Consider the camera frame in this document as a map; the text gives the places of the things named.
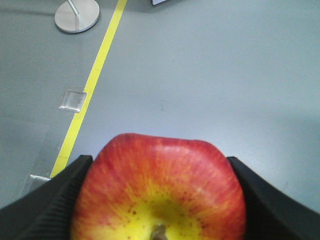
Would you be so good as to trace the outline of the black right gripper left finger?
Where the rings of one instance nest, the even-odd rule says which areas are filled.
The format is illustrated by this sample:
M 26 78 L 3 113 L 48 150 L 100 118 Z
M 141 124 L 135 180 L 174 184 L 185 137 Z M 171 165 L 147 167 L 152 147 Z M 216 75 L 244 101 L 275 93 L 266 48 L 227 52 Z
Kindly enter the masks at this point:
M 68 240 L 77 196 L 93 163 L 81 155 L 36 190 L 0 210 L 2 240 Z

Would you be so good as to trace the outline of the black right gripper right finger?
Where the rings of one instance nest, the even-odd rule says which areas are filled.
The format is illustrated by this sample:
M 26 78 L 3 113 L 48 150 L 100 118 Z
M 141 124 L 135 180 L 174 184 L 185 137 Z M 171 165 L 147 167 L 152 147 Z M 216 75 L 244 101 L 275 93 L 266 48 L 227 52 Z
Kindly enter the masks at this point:
M 246 240 L 318 240 L 320 214 L 265 181 L 243 162 L 229 156 L 246 204 Z

